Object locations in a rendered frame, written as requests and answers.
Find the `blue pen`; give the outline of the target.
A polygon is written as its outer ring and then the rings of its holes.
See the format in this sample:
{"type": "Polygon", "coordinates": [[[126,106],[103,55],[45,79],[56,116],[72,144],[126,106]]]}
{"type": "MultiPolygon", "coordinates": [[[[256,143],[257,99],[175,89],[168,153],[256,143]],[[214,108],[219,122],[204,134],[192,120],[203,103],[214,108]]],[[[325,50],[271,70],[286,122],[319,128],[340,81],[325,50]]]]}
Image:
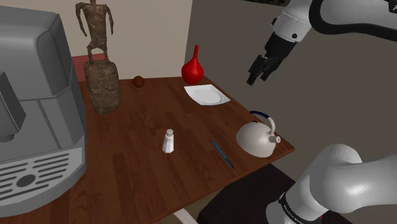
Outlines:
{"type": "Polygon", "coordinates": [[[218,145],[211,140],[211,143],[213,144],[213,146],[217,149],[217,151],[220,153],[220,155],[225,159],[225,161],[228,163],[228,165],[232,168],[235,169],[233,164],[231,163],[231,161],[229,161],[229,159],[226,157],[226,155],[221,151],[221,149],[218,147],[218,145]]]}

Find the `brown wooden table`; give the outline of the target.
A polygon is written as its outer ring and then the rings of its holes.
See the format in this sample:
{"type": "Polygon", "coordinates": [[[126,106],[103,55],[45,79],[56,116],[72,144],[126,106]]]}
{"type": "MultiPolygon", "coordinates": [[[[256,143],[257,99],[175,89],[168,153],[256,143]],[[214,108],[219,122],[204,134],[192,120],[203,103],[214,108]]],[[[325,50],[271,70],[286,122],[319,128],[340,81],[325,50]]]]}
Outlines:
{"type": "Polygon", "coordinates": [[[122,80],[120,87],[120,107],[99,116],[80,83],[86,173],[53,202],[0,224],[152,224],[294,150],[282,141],[268,158],[246,153],[235,136],[254,116],[234,99],[197,104],[180,77],[149,78],[142,88],[122,80]],[[162,151],[167,129],[174,131],[172,153],[162,151]]]}

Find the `brown human figure statue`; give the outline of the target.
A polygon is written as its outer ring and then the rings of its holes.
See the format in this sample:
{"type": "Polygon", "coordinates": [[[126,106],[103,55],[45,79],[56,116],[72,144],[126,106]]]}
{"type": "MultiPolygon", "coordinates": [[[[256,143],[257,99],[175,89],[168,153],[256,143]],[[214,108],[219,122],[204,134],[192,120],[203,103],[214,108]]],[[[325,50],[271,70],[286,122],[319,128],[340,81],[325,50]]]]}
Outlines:
{"type": "Polygon", "coordinates": [[[110,8],[96,0],[75,5],[76,17],[82,33],[90,36],[87,45],[88,62],[84,63],[87,91],[94,112],[106,115],[118,109],[121,90],[116,64],[108,56],[106,22],[114,28],[110,8]]]}

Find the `white salt shaker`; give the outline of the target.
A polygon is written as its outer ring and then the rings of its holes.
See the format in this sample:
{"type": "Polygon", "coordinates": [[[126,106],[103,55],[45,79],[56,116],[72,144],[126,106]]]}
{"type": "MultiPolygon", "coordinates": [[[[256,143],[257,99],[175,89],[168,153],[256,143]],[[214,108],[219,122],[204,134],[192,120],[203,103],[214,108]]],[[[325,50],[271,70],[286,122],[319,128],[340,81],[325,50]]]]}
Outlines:
{"type": "Polygon", "coordinates": [[[172,129],[166,130],[162,151],[164,153],[172,153],[174,151],[174,131],[172,129]]]}

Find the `red long-necked vase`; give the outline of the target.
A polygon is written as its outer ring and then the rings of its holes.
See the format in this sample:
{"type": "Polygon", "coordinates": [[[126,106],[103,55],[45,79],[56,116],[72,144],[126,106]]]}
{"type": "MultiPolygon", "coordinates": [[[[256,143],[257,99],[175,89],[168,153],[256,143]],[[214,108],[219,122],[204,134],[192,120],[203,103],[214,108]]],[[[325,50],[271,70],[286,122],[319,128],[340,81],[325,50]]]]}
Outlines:
{"type": "Polygon", "coordinates": [[[193,57],[181,68],[183,80],[190,85],[197,84],[204,76],[204,69],[198,61],[199,46],[195,45],[193,57]]]}

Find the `dark robot stand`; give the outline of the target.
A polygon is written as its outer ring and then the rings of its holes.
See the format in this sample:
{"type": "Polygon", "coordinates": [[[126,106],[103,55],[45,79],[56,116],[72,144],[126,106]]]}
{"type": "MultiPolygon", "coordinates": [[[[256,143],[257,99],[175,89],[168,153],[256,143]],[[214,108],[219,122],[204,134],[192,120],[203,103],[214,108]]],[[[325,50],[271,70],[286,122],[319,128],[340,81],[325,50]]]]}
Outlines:
{"type": "Polygon", "coordinates": [[[266,207],[295,181],[269,164],[224,187],[198,215],[198,224],[268,224],[266,207]]]}

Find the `grey coffee machine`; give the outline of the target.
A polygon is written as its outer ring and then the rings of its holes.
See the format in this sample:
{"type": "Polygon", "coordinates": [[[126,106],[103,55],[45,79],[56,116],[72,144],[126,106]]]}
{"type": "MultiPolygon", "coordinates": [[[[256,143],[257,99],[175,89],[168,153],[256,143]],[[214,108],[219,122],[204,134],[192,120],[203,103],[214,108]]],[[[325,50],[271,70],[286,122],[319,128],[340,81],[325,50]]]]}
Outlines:
{"type": "Polygon", "coordinates": [[[87,119],[60,15],[0,6],[0,218],[84,175],[87,119]]]}

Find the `white square plate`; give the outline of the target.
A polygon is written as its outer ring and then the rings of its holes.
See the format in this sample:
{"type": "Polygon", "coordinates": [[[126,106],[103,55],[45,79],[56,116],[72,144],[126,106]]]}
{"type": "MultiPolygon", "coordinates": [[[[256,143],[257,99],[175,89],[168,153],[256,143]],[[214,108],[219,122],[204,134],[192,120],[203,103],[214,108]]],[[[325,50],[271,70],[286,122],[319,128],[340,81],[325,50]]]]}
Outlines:
{"type": "Polygon", "coordinates": [[[201,106],[216,106],[230,101],[212,84],[185,86],[185,91],[192,100],[201,106]]]}

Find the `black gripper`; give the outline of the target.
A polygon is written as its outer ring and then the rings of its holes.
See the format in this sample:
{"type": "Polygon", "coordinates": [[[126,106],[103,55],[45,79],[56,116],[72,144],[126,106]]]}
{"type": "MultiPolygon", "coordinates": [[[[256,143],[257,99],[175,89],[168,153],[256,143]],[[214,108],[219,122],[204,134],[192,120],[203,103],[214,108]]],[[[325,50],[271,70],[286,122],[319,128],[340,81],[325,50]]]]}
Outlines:
{"type": "Polygon", "coordinates": [[[265,56],[258,55],[249,68],[247,84],[252,85],[261,74],[260,78],[266,81],[279,67],[281,62],[291,53],[295,45],[296,42],[285,40],[273,32],[265,45],[265,56]]]}

